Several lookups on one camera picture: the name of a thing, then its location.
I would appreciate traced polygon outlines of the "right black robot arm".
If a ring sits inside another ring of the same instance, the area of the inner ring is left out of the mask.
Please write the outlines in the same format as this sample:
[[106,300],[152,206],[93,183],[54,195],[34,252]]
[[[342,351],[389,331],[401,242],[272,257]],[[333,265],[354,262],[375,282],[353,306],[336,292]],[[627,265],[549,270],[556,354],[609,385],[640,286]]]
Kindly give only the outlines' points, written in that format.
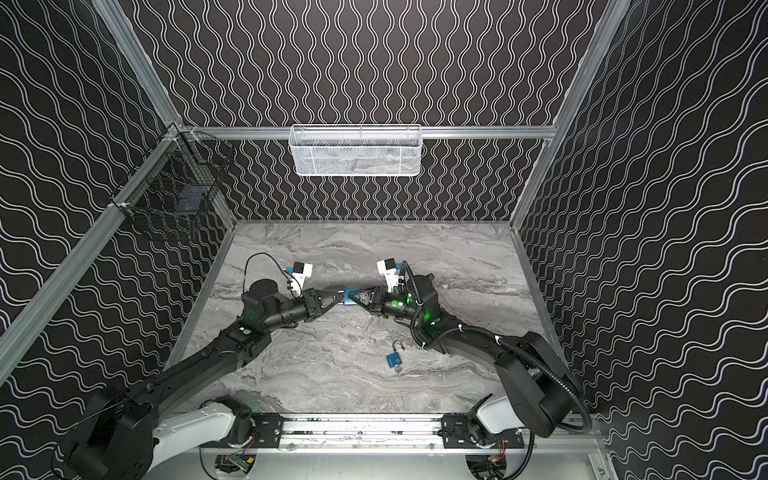
[[501,335],[468,323],[442,307],[431,275],[416,275],[398,287],[376,286],[349,294],[368,313],[402,320],[421,350],[460,356],[492,369],[507,405],[504,416],[476,410],[480,425],[492,433],[526,428],[539,437],[555,430],[589,433],[593,421],[574,375],[547,340],[529,331]]

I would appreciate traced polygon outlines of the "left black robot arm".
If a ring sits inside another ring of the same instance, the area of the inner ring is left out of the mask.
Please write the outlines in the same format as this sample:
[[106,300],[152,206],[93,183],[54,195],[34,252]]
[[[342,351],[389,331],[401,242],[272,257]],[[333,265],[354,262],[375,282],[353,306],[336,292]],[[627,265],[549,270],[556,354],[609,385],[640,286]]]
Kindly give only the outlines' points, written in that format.
[[296,298],[271,279],[254,282],[242,313],[207,346],[130,388],[95,393],[84,417],[65,433],[51,457],[54,474],[83,479],[140,479],[195,446],[227,440],[249,443],[251,410],[221,397],[181,416],[174,410],[215,380],[253,361],[273,331],[313,321],[342,302],[342,291],[307,289]]

